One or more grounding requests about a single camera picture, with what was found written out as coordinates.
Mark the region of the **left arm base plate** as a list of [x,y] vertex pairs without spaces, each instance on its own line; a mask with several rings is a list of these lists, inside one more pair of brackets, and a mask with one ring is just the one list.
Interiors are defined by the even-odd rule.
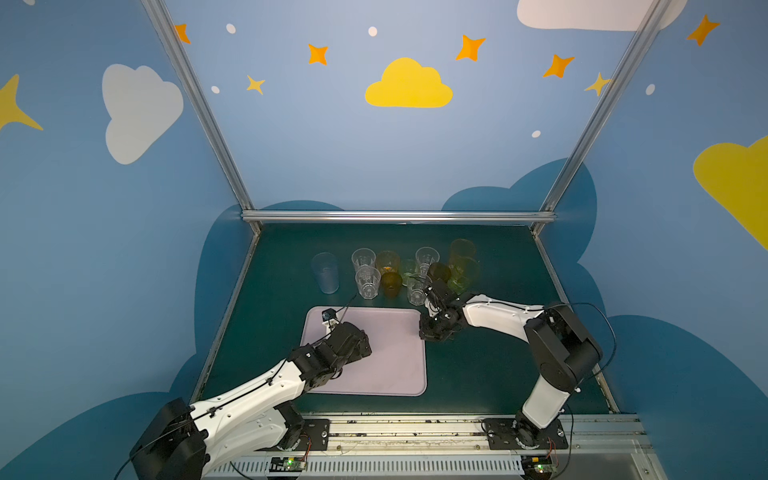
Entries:
[[288,427],[278,443],[284,451],[326,451],[330,437],[328,419],[305,419]]

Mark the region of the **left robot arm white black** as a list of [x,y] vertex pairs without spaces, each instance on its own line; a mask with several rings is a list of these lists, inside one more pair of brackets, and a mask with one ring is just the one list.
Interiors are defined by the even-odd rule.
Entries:
[[139,479],[200,479],[248,452],[289,450],[305,428],[293,401],[371,353],[368,335],[341,323],[228,392],[191,405],[174,399],[131,449],[130,464]]

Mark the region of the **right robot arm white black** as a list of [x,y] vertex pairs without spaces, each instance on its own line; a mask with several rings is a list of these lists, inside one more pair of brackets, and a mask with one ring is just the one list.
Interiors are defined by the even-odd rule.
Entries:
[[538,368],[538,379],[512,425],[513,446],[537,449],[558,433],[561,409],[603,358],[598,341],[571,306],[527,305],[484,294],[457,294],[441,280],[426,288],[427,311],[419,336],[442,342],[467,328],[485,328],[525,341]]

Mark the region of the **lilac plastic tray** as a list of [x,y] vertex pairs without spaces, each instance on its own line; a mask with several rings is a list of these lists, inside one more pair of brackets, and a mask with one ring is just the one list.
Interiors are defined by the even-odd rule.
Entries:
[[370,356],[348,364],[317,394],[417,397],[427,389],[420,312],[405,308],[335,307],[337,317],[364,331]]

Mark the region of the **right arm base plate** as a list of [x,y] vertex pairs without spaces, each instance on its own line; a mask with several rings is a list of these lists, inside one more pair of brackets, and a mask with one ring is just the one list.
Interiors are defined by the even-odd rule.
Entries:
[[525,418],[485,418],[481,427],[491,450],[549,450],[569,447],[568,435],[559,419],[546,428]]

